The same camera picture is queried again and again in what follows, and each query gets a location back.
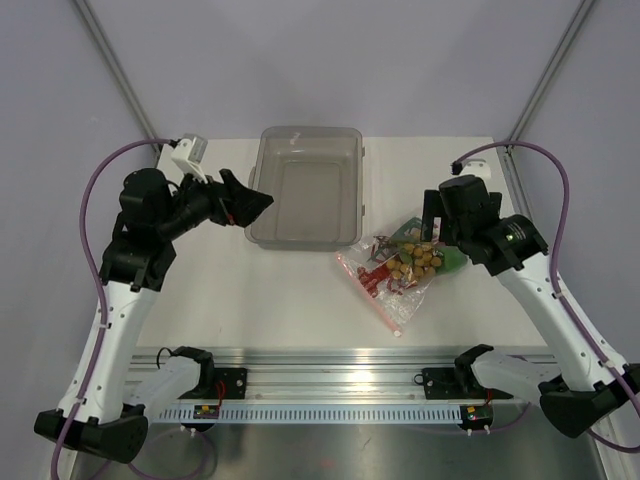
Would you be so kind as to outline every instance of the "clear plastic container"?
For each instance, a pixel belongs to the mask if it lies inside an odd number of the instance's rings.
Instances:
[[[353,128],[264,131],[251,188],[274,203],[245,230],[265,248],[335,251],[362,235],[362,135]]]

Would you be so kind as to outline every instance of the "gray wall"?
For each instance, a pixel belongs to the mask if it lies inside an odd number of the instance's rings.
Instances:
[[[2,478],[33,480],[52,450],[33,421],[66,390],[97,298],[78,237],[82,191],[141,134],[69,2],[4,2],[0,64],[0,465]],[[137,152],[105,173],[90,205],[96,252],[122,178],[149,160]]]
[[[554,152],[572,185],[560,268],[612,345],[640,361],[640,3],[599,2],[525,139]],[[551,240],[561,186],[542,157],[517,154],[539,227]],[[629,443],[640,420],[619,417]]]
[[[579,3],[90,1],[158,131],[210,138],[504,137]]]

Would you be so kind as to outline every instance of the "white tabletop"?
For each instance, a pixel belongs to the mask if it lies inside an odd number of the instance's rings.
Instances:
[[[365,138],[364,235],[419,213],[425,189],[449,178],[450,163],[488,137]],[[203,169],[217,178],[230,168],[243,182],[259,140],[211,140]],[[513,213],[497,153],[480,154],[491,169],[490,191]],[[182,174],[168,152],[158,166]],[[259,349],[497,347],[544,350],[526,313],[483,267],[436,279],[396,338],[363,299],[333,253],[268,251],[240,228],[205,223],[175,242],[177,258],[138,345]]]

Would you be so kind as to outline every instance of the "plastic bag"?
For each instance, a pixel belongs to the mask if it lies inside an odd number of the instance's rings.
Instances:
[[[422,220],[413,217],[336,254],[396,337],[418,310],[433,279],[467,263],[457,248],[438,244],[437,231],[431,242],[421,242],[421,228]]]

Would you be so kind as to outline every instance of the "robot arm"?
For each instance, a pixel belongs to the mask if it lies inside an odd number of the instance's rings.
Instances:
[[[36,433],[57,441],[77,409],[64,439],[67,448],[128,463],[140,451],[149,421],[187,392],[213,389],[212,355],[180,347],[172,358],[124,398],[124,382],[142,325],[175,259],[172,241],[205,220],[246,227],[273,203],[269,195],[242,186],[231,171],[223,182],[205,176],[200,162],[206,140],[193,135],[176,142],[172,159],[185,173],[171,194],[164,174],[138,170],[124,181],[122,211],[102,257],[100,278],[107,298],[107,322],[98,307],[71,384],[55,410],[40,412]],[[95,366],[91,357],[104,330]],[[90,371],[86,393],[80,386]]]
[[[500,218],[500,201],[500,194],[489,194],[478,177],[448,180],[438,191],[425,192],[422,238],[432,238],[434,219],[439,217],[440,240],[458,246],[474,264],[484,265],[513,294],[551,349],[557,367],[529,364],[479,345],[456,359],[456,378],[465,391],[498,389],[538,405],[558,430],[577,437],[628,400],[609,368],[637,393],[640,366],[629,365],[602,338],[560,280],[561,295],[609,358],[607,365],[598,360],[551,286],[547,244],[526,217]]]

